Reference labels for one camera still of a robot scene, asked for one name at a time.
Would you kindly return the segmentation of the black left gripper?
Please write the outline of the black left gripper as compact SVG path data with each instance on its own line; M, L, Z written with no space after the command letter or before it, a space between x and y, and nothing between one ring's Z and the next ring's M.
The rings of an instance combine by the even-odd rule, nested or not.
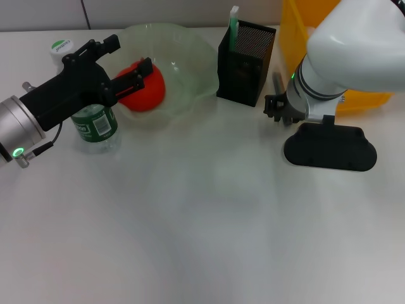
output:
M60 74L20 98L42 130L49 131L89 105L111 107L113 94L121 102L146 87L145 79L154 71L150 58L124 68L111 80L96 63L118 49L117 35L103 42L91 39L63 57L64 69Z

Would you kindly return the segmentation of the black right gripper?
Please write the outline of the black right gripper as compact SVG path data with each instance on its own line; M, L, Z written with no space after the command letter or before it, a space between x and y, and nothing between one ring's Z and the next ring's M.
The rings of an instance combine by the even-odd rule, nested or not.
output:
M284 127L304 120L304 113L292 105L286 94L266 95L264 114Z

